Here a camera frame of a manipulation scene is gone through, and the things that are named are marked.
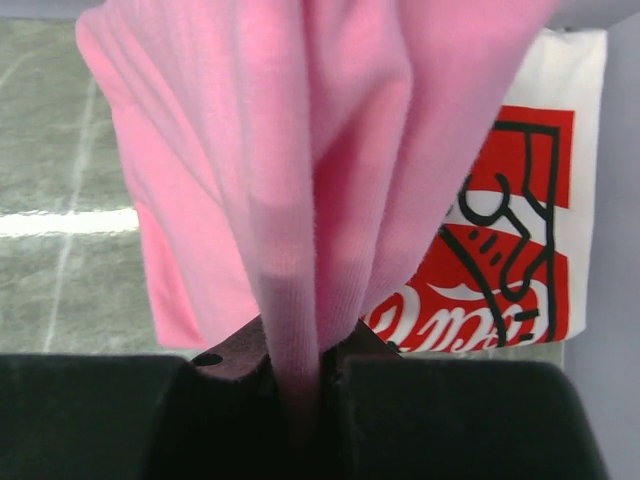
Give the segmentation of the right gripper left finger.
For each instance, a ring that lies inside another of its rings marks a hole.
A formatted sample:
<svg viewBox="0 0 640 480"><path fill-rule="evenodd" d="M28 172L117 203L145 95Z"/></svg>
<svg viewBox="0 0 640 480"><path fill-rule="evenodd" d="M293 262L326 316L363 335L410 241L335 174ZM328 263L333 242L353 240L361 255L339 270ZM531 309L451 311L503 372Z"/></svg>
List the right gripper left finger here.
<svg viewBox="0 0 640 480"><path fill-rule="evenodd" d="M193 359L8 354L5 479L292 479L262 324Z"/></svg>

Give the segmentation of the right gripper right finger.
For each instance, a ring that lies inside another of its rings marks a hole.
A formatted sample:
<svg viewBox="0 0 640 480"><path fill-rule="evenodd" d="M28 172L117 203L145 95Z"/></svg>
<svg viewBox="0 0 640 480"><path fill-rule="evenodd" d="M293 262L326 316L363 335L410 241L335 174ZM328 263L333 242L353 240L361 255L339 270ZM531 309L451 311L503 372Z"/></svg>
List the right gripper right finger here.
<svg viewBox="0 0 640 480"><path fill-rule="evenodd" d="M325 479L605 479L580 398L535 361L409 359L358 324L323 355Z"/></svg>

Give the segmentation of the pink t-shirt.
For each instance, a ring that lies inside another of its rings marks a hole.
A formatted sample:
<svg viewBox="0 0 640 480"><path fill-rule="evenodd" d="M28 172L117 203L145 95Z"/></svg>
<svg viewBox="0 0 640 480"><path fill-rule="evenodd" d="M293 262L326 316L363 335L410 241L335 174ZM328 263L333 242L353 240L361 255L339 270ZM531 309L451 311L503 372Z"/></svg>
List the pink t-shirt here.
<svg viewBox="0 0 640 480"><path fill-rule="evenodd" d="M291 425L320 358L407 282L554 1L107 1L112 112L157 337L260 317Z"/></svg>

